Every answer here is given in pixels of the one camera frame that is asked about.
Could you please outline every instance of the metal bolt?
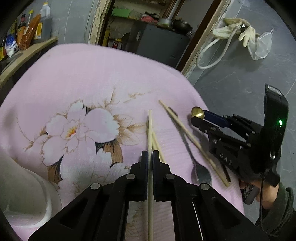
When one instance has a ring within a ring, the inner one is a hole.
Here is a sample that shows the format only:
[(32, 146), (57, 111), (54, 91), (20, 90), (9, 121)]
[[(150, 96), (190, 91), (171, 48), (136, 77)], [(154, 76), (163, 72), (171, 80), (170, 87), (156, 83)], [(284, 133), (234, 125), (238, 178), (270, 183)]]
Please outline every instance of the metal bolt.
[(202, 185), (200, 185), (200, 188), (202, 189), (202, 190), (209, 190), (210, 189), (210, 186), (208, 185), (208, 184), (206, 184), (206, 183), (203, 183)]
[(91, 184), (91, 189), (92, 190), (97, 190), (97, 189), (99, 189), (100, 188), (100, 184), (99, 183), (93, 183), (93, 184)]
[(175, 175), (173, 173), (168, 173), (167, 175), (165, 175), (165, 178), (169, 180), (173, 180), (175, 178)]
[(136, 176), (133, 173), (129, 173), (129, 174), (126, 175), (126, 178), (129, 179), (129, 180), (133, 180), (135, 177)]

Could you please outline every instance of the metal pot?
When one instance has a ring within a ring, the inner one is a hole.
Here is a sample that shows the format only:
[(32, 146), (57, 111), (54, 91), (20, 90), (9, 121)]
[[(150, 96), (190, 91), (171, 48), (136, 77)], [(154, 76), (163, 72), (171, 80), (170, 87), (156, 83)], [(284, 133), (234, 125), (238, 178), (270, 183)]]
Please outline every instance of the metal pot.
[(189, 31), (192, 31), (191, 25), (180, 19), (174, 20), (172, 27), (177, 33), (183, 35), (186, 35)]
[(172, 21), (168, 18), (160, 18), (157, 22), (157, 26), (171, 28)]

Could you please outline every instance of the pink tablecloth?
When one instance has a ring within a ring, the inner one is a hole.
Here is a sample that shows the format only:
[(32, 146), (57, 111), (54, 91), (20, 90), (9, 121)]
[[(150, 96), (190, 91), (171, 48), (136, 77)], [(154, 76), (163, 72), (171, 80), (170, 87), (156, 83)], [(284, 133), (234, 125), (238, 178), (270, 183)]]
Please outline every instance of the pink tablecloth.
[[(175, 69), (111, 48), (68, 44), (44, 54), (21, 77), (0, 108), (0, 145), (21, 166), (54, 183), (62, 206), (93, 182), (107, 184), (129, 172), (147, 149), (145, 122), (153, 128), (171, 172), (192, 180), (188, 152), (158, 100), (191, 128), (193, 106), (206, 109)], [(226, 188), (209, 169), (212, 186), (243, 213), (237, 178)], [(130, 206), (126, 240), (145, 240), (144, 205)], [(15, 228), (27, 240), (33, 230)], [(170, 203), (154, 204), (154, 240), (174, 240)]]

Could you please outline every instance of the plastic bag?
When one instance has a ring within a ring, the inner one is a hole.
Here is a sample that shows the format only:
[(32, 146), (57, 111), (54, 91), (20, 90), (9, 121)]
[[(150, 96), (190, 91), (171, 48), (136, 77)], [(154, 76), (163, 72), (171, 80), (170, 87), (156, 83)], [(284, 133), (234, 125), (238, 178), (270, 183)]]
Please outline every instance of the plastic bag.
[(10, 58), (19, 50), (17, 42), (12, 34), (8, 35), (6, 38), (5, 50)]
[(261, 34), (256, 39), (256, 41), (248, 42), (248, 50), (253, 60), (266, 58), (271, 50), (272, 33), (273, 29), (270, 32), (265, 32)]
[(35, 35), (37, 25), (40, 21), (40, 18), (41, 18), (41, 14), (38, 14), (30, 22), (26, 34), (23, 35), (22, 40), (20, 41), (20, 49), (21, 50), (26, 50), (27, 48), (29, 48), (32, 38)]

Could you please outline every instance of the wooden chopstick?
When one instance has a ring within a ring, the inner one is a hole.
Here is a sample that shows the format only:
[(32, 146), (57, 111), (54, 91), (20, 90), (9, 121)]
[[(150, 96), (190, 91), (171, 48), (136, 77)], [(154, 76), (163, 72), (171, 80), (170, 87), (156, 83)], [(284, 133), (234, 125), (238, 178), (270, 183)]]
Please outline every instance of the wooden chopstick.
[(165, 156), (160, 148), (159, 142), (157, 141), (157, 138), (156, 138), (156, 134), (153, 130), (152, 130), (152, 145), (154, 150), (158, 150), (160, 161), (163, 163), (166, 163)]
[(182, 128), (182, 130), (186, 133), (188, 138), (193, 142), (193, 144), (199, 149), (199, 151), (202, 153), (206, 161), (209, 162), (209, 164), (212, 166), (214, 171), (217, 173), (217, 175), (220, 177), (222, 182), (225, 184), (226, 187), (229, 186), (228, 181), (226, 180), (225, 176), (219, 171), (216, 164), (213, 162), (213, 160), (207, 155), (207, 153), (203, 150), (200, 143), (195, 139), (193, 134), (184, 126), (184, 124), (180, 121), (180, 119), (170, 110), (170, 108), (163, 103), (161, 100), (159, 100), (159, 103), (165, 108), (165, 110), (169, 113), (169, 115), (178, 123), (178, 125)]
[(148, 119), (148, 241), (153, 241), (152, 110)]

